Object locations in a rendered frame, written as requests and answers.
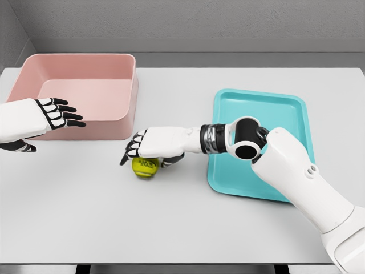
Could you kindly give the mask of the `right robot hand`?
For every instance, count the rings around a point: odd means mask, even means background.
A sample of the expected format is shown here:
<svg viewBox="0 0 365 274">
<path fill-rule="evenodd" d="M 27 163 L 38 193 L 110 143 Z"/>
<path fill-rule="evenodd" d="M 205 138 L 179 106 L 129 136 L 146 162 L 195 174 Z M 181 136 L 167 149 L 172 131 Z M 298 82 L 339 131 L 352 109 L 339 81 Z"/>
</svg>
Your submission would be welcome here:
<svg viewBox="0 0 365 274">
<path fill-rule="evenodd" d="M 182 127 L 150 127 L 134 134 L 120 161 L 123 166 L 133 158 L 160 159 L 162 168 L 179 162 L 187 129 Z"/>
</svg>

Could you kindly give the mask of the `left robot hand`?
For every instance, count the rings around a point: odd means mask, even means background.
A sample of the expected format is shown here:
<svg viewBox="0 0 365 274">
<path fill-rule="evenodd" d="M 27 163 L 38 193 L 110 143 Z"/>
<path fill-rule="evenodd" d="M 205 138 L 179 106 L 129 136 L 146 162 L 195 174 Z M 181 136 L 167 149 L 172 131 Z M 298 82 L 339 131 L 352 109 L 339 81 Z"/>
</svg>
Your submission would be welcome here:
<svg viewBox="0 0 365 274">
<path fill-rule="evenodd" d="M 65 127 L 85 127 L 83 117 L 58 98 L 22 99 L 0 104 L 0 149 L 35 152 L 25 140 Z"/>
</svg>

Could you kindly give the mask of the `yellow-green tennis ball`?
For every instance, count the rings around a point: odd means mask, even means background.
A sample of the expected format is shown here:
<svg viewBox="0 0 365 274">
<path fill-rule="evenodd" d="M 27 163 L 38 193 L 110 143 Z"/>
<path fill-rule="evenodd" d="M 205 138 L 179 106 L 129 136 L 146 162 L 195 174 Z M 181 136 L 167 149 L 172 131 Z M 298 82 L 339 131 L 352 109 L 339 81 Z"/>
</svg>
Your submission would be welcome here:
<svg viewBox="0 0 365 274">
<path fill-rule="evenodd" d="M 133 158 L 132 170 L 137 177 L 151 178 L 159 169 L 159 160 L 157 158 Z"/>
</svg>

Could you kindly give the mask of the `pink rectangular basket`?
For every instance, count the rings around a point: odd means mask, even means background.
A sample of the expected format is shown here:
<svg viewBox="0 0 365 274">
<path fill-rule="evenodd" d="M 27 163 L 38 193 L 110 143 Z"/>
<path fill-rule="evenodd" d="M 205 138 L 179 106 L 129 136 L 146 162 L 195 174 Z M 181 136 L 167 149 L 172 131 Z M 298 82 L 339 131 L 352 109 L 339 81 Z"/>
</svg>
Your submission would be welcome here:
<svg viewBox="0 0 365 274">
<path fill-rule="evenodd" d="M 7 101 L 64 99 L 86 123 L 39 140 L 124 140 L 133 131 L 138 85 L 130 54 L 35 54 L 25 60 Z"/>
</svg>

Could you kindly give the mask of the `blue rectangular tray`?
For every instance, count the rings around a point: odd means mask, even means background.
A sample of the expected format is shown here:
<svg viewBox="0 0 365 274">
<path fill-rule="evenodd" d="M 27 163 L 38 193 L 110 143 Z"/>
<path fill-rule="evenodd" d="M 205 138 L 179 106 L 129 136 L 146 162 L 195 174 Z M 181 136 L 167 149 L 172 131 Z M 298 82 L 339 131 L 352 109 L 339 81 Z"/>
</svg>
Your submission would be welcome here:
<svg viewBox="0 0 365 274">
<path fill-rule="evenodd" d="M 256 118 L 268 130 L 285 128 L 304 145 L 310 160 L 315 160 L 307 108 L 301 98 L 267 92 L 220 90 L 214 99 L 212 122 L 232 123 L 242 116 Z M 249 161 L 229 154 L 209 155 L 207 179 L 211 188 L 222 194 L 287 201 L 253 172 Z"/>
</svg>

